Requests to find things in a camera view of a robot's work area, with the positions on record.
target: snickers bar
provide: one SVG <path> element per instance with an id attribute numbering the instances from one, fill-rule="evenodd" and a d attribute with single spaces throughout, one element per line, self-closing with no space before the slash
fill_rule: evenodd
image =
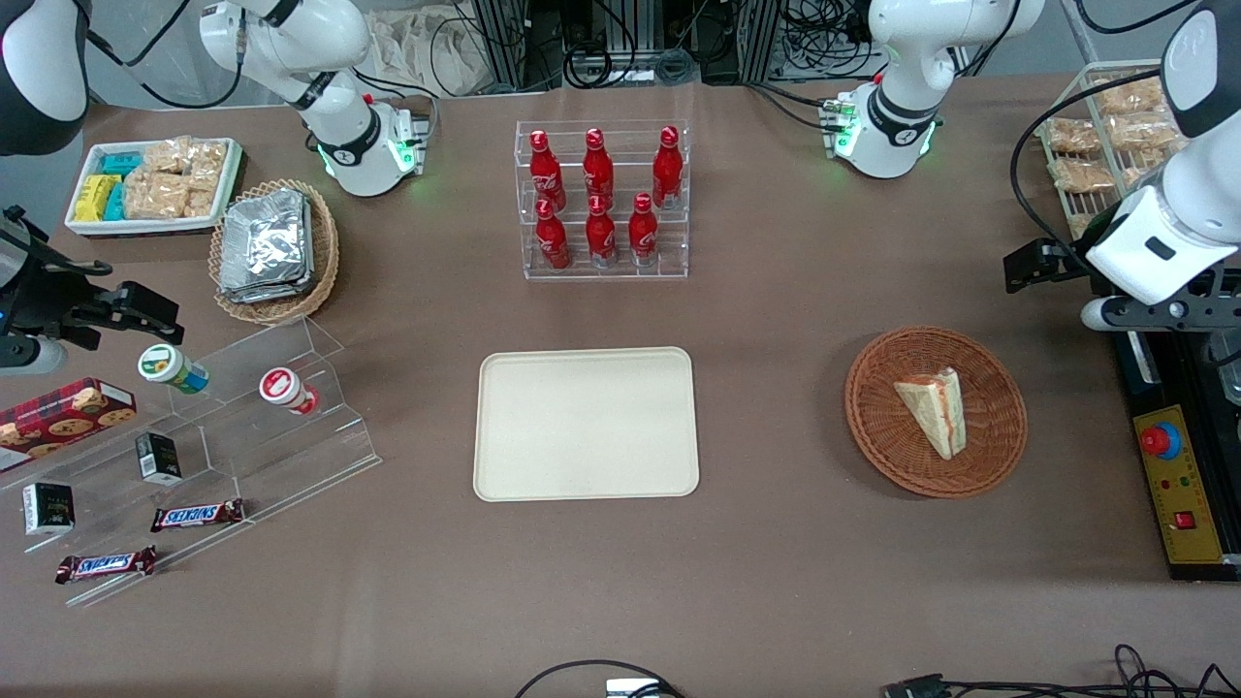
<path id="1" fill-rule="evenodd" d="M 137 553 L 124 553 L 122 555 L 101 555 L 98 558 L 77 558 L 69 555 L 56 569 L 56 584 L 68 584 L 96 576 L 139 571 L 143 574 L 155 571 L 154 545 Z"/>
<path id="2" fill-rule="evenodd" d="M 151 533 L 164 530 L 165 528 L 236 523 L 243 518 L 246 518 L 246 510 L 240 498 L 215 504 L 181 507 L 180 509 L 155 509 L 155 522 L 151 523 Z"/>

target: blue package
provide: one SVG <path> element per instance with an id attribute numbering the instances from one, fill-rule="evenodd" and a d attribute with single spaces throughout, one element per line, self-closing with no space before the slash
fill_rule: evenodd
<path id="1" fill-rule="evenodd" d="M 99 161 L 99 174 L 128 176 L 140 164 L 143 164 L 141 153 L 113 153 L 104 155 Z"/>
<path id="2" fill-rule="evenodd" d="M 112 194 L 108 194 L 108 206 L 103 210 L 103 220 L 105 221 L 123 221 L 125 220 L 125 185 L 118 184 L 112 188 Z"/>

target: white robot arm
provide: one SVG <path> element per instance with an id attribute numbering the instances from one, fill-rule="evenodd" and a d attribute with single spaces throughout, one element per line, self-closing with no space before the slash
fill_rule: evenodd
<path id="1" fill-rule="evenodd" d="M 1044 0 L 875 0 L 869 25 L 887 48 L 881 82 L 844 92 L 848 109 L 835 155 L 859 171 L 891 179 L 913 169 L 931 137 L 939 103 L 957 76 L 952 46 L 989 43 L 1025 34 L 1042 14 Z"/>
<path id="2" fill-rule="evenodd" d="M 207 6 L 202 45 L 220 66 L 279 94 L 319 140 L 341 188 L 375 196 L 417 166 L 410 112 L 367 103 L 349 68 L 370 48 L 370 30 L 349 0 L 233 0 Z"/>

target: red bottle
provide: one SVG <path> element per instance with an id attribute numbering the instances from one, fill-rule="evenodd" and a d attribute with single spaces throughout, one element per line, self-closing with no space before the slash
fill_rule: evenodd
<path id="1" fill-rule="evenodd" d="M 676 127 L 665 125 L 659 133 L 659 154 L 655 155 L 655 183 L 652 199 L 656 209 L 676 209 L 681 205 L 681 169 L 685 160 L 680 149 L 681 134 Z"/>
<path id="2" fill-rule="evenodd" d="M 650 194 L 645 191 L 633 197 L 633 215 L 629 216 L 629 250 L 633 263 L 639 267 L 652 267 L 659 255 L 655 253 L 655 231 L 659 221 L 650 212 Z"/>
<path id="3" fill-rule="evenodd" d="M 612 186 L 616 178 L 612 173 L 612 155 L 603 148 L 603 132 L 592 128 L 586 132 L 586 158 L 582 160 L 586 173 L 586 195 L 603 199 L 607 211 L 612 210 Z"/>
<path id="4" fill-rule="evenodd" d="M 535 211 L 539 214 L 535 235 L 539 236 L 539 248 L 542 250 L 544 257 L 547 257 L 547 263 L 553 270 L 568 267 L 573 263 L 573 258 L 568 251 L 568 240 L 565 237 L 565 224 L 556 217 L 552 202 L 540 199 L 535 204 Z"/>
<path id="5" fill-rule="evenodd" d="M 617 262 L 617 226 L 608 215 L 602 196 L 591 196 L 591 215 L 586 219 L 586 242 L 591 246 L 591 263 L 606 270 Z"/>
<path id="6" fill-rule="evenodd" d="M 542 130 L 530 132 L 530 176 L 535 180 L 535 191 L 539 199 L 551 201 L 556 207 L 555 212 L 565 210 L 565 180 L 560 174 L 560 161 L 547 147 L 547 133 Z"/>

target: control panel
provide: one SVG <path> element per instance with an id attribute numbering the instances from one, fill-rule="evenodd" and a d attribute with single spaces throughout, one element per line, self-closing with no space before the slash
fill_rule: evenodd
<path id="1" fill-rule="evenodd" d="M 1180 405 L 1134 417 L 1133 427 L 1168 561 L 1174 565 L 1220 564 L 1224 553 Z"/>

